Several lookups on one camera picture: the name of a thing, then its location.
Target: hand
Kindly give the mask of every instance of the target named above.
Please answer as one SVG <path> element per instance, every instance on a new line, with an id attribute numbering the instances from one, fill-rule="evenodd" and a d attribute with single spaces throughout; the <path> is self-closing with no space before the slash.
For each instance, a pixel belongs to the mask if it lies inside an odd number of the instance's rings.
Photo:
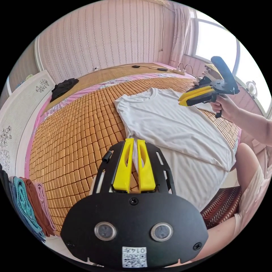
<path id="1" fill-rule="evenodd" d="M 217 95 L 216 101 L 211 102 L 211 106 L 213 111 L 216 113 L 222 110 L 222 116 L 231 122 L 233 122 L 233 119 L 235 118 L 239 109 L 235 103 L 226 95 Z"/>

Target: black cloth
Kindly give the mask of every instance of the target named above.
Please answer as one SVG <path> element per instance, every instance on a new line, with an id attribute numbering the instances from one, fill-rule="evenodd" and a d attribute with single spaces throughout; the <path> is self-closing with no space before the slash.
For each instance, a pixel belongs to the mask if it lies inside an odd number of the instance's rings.
<path id="1" fill-rule="evenodd" d="M 13 200 L 12 200 L 12 196 L 11 196 L 11 192 L 10 192 L 10 189 L 9 189 L 9 178 L 8 178 L 8 174 L 4 170 L 0 170 L 0 180 L 1 180 L 1 183 L 3 185 L 4 191 L 5 191 L 8 199 L 9 199 L 12 207 L 15 209 L 14 204 L 13 204 Z"/>
<path id="2" fill-rule="evenodd" d="M 55 85 L 55 88 L 52 90 L 52 97 L 50 102 L 64 95 L 66 92 L 71 90 L 78 82 L 79 82 L 78 79 L 70 78 L 70 79 L 64 80 L 62 83 Z"/>

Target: knee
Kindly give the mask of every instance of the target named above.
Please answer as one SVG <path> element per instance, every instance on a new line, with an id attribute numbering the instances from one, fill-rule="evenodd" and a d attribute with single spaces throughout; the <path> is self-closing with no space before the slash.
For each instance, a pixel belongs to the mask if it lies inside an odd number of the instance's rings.
<path id="1" fill-rule="evenodd" d="M 249 147 L 249 145 L 245 143 L 240 143 L 237 147 L 237 153 L 241 153 L 243 155 L 248 153 L 254 153 L 253 150 Z"/>

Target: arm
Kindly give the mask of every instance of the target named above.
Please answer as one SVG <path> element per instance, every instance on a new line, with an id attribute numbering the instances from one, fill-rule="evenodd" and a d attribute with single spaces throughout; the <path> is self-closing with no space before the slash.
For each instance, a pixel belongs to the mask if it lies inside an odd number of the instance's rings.
<path id="1" fill-rule="evenodd" d="M 222 110 L 222 116 L 253 136 L 261 144 L 272 146 L 272 120 L 238 108 L 226 95 L 217 96 L 211 106 L 215 112 Z"/>
<path id="2" fill-rule="evenodd" d="M 272 146 L 272 120 L 238 109 L 233 123 L 254 137 L 261 144 Z"/>

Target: folded towel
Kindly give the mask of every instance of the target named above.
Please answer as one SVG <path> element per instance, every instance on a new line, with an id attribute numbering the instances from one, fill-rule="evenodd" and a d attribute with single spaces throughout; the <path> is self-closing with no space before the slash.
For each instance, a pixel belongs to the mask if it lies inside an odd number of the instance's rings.
<path id="1" fill-rule="evenodd" d="M 27 198 L 26 186 L 24 181 L 20 178 L 14 177 L 13 183 L 16 188 L 19 211 L 24 215 L 25 219 L 27 220 L 33 231 L 45 238 L 42 228 L 39 226 L 35 218 L 32 206 Z"/>
<path id="2" fill-rule="evenodd" d="M 41 203 L 37 194 L 37 190 L 30 179 L 21 178 L 25 183 L 26 193 L 28 200 L 33 208 L 35 218 L 38 224 L 41 226 L 45 236 L 50 237 L 50 235 L 55 235 L 50 223 L 42 210 Z"/>
<path id="3" fill-rule="evenodd" d="M 47 205 L 47 199 L 46 199 L 44 187 L 39 182 L 35 182 L 34 186 L 35 186 L 35 188 L 37 190 L 38 198 L 40 200 L 40 203 L 41 203 L 41 206 L 42 206 L 42 210 L 45 213 L 45 215 L 46 215 L 46 217 L 47 217 L 47 219 L 49 221 L 49 224 L 50 224 L 51 228 L 55 231 L 56 227 L 55 227 L 55 225 L 54 225 L 54 223 L 52 221 L 51 215 L 49 213 L 49 209 L 48 209 L 48 205 Z"/>
<path id="4" fill-rule="evenodd" d="M 40 233 L 36 233 L 32 227 L 30 226 L 30 224 L 28 223 L 28 221 L 26 220 L 26 218 L 24 217 L 24 215 L 21 213 L 18 204 L 17 204 L 17 192 L 16 192 L 16 187 L 13 184 L 13 177 L 9 178 L 10 181 L 12 180 L 12 182 L 9 183 L 9 188 L 10 188 L 10 192 L 11 192 L 11 196 L 12 196 L 12 200 L 14 203 L 14 207 L 15 207 L 15 211 L 17 213 L 17 215 L 19 216 L 19 218 L 22 220 L 22 222 L 25 224 L 25 226 L 27 227 L 27 229 L 41 242 L 45 242 L 45 239 L 43 238 L 44 235 L 41 235 Z"/>

